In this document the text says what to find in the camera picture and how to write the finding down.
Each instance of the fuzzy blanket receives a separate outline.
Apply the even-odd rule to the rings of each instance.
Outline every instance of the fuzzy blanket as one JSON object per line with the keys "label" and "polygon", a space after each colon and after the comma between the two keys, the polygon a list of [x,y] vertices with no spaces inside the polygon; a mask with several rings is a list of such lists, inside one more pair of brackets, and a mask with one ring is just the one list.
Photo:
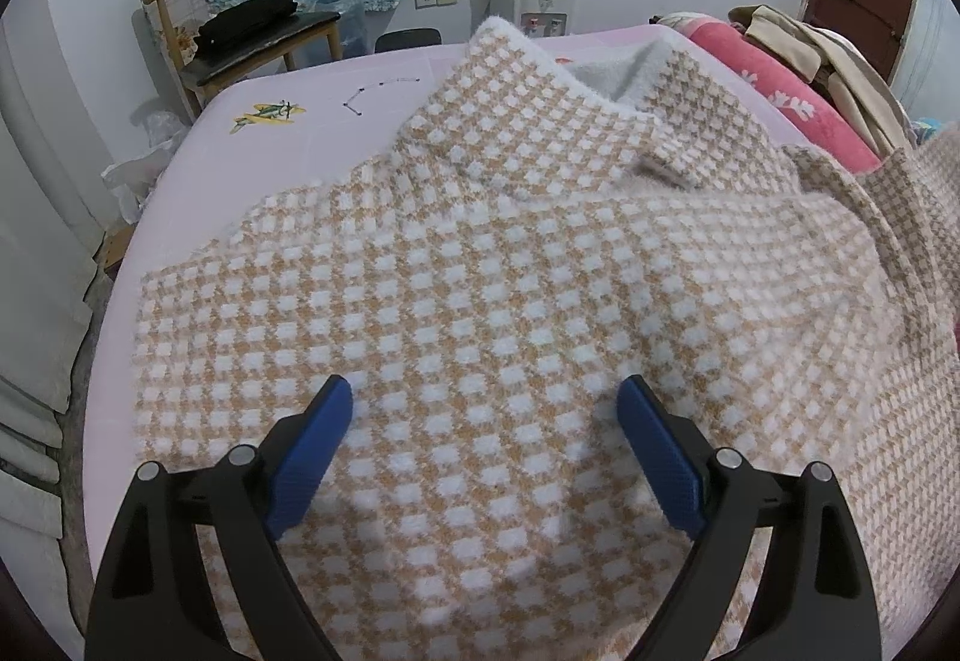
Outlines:
{"label": "fuzzy blanket", "polygon": [[212,463],[352,383],[280,543],[344,659],[622,657],[688,552],[616,423],[632,373],[757,467],[832,464],[888,656],[960,561],[958,137],[854,179],[770,145],[691,46],[571,72],[486,22],[389,152],[144,280],[143,458]]}

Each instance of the silver screw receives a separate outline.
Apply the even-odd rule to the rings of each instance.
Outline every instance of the silver screw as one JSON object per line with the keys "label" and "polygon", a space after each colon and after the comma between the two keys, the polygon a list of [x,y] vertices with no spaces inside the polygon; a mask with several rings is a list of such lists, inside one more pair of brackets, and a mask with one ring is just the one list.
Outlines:
{"label": "silver screw", "polygon": [[248,444],[242,444],[238,447],[234,447],[230,451],[229,455],[227,456],[227,460],[229,460],[229,462],[234,466],[246,466],[251,462],[251,460],[253,460],[255,456],[256,450],[254,450],[253,447]]}
{"label": "silver screw", "polygon": [[743,455],[737,453],[736,450],[725,447],[722,450],[717,450],[717,463],[726,466],[728,469],[736,469],[743,463]]}
{"label": "silver screw", "polygon": [[813,474],[820,482],[830,482],[830,480],[833,479],[832,468],[819,460],[810,467],[810,474]]}
{"label": "silver screw", "polygon": [[151,479],[157,477],[157,474],[160,474],[160,465],[152,460],[148,460],[136,470],[137,479],[142,479],[143,482],[150,482]]}

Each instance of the floor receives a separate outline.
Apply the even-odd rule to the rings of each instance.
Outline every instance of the floor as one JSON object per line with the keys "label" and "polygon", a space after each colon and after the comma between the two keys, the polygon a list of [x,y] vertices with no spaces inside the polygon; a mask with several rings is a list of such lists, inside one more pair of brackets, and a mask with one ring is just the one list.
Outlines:
{"label": "floor", "polygon": [[83,299],[93,310],[93,318],[73,364],[69,408],[66,414],[56,415],[61,431],[64,432],[64,445],[51,453],[61,470],[59,493],[64,507],[61,555],[64,556],[70,609],[80,633],[85,633],[86,617],[90,612],[90,599],[93,596],[93,572],[90,570],[86,528],[83,523],[83,420],[86,415],[86,388],[90,382],[93,353],[112,289],[113,282],[98,270]]}

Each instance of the folded black garment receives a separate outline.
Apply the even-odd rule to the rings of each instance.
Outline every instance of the folded black garment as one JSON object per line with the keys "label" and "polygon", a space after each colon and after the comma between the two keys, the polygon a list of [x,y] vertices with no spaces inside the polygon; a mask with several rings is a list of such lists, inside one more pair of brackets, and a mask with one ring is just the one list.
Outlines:
{"label": "folded black garment", "polygon": [[258,30],[296,11],[294,0],[249,0],[220,12],[200,26],[197,55],[219,54],[234,44],[245,41]]}

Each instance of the pink plush blanket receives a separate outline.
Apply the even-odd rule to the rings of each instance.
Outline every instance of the pink plush blanket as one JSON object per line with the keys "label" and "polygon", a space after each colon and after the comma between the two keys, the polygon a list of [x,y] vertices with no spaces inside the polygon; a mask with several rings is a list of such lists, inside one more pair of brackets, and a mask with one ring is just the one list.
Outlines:
{"label": "pink plush blanket", "polygon": [[863,173],[880,165],[877,155],[824,98],[785,65],[746,41],[731,25],[698,17],[677,29],[750,82],[810,142],[827,150],[845,169]]}

